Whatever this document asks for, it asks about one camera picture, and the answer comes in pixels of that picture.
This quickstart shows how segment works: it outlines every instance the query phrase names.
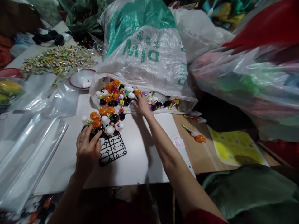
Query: red fabric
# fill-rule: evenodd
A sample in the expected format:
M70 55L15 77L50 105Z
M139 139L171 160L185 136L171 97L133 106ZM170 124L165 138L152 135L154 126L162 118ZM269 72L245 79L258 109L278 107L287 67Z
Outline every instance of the red fabric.
M299 42L299 1L281 0L260 11L226 47Z
M185 217L186 224L227 224L221 218L205 210L193 210Z

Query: colorful toy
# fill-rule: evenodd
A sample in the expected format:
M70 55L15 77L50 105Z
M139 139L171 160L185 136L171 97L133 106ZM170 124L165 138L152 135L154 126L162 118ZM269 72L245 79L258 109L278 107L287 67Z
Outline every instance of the colorful toy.
M199 143L206 143L205 137L200 135L198 132L192 131L191 129L187 128L185 125L183 125L183 128L185 128L193 137L194 140L199 142Z

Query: right hand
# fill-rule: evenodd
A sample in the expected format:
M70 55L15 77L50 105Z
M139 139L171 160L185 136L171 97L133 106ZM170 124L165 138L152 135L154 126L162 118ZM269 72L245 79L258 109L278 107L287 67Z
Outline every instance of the right hand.
M153 116L153 112L150 110L149 102L144 95L137 94L138 103L133 102L134 107L140 112L145 118Z

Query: yellow fruit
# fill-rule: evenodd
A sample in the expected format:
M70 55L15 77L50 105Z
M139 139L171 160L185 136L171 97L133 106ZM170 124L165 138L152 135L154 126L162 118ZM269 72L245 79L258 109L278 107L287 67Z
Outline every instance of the yellow fruit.
M10 80L0 80L0 92L6 95L17 95L23 91L22 86Z

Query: yellow paper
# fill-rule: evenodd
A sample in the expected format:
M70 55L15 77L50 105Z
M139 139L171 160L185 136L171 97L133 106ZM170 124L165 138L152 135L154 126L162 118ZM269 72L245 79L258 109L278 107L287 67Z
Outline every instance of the yellow paper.
M219 159L226 164L242 166L259 163L269 166L246 132L216 132L209 127Z

